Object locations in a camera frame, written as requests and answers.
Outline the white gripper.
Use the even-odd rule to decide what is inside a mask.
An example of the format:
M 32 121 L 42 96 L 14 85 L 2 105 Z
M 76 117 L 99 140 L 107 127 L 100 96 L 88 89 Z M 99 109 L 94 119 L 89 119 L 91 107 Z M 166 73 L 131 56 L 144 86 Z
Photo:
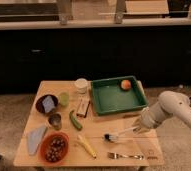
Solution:
M 133 123 L 134 130 L 136 134 L 141 134 L 149 132 L 152 129 L 151 121 L 148 117 L 139 116 Z

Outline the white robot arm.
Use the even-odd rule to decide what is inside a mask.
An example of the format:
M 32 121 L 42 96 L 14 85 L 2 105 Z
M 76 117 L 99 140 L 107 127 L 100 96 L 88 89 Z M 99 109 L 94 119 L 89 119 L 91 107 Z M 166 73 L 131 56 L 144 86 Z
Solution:
M 145 109 L 134 122 L 137 132 L 156 129 L 166 119 L 179 118 L 191 129 L 191 102 L 187 95 L 174 91 L 164 91 L 151 107 Z

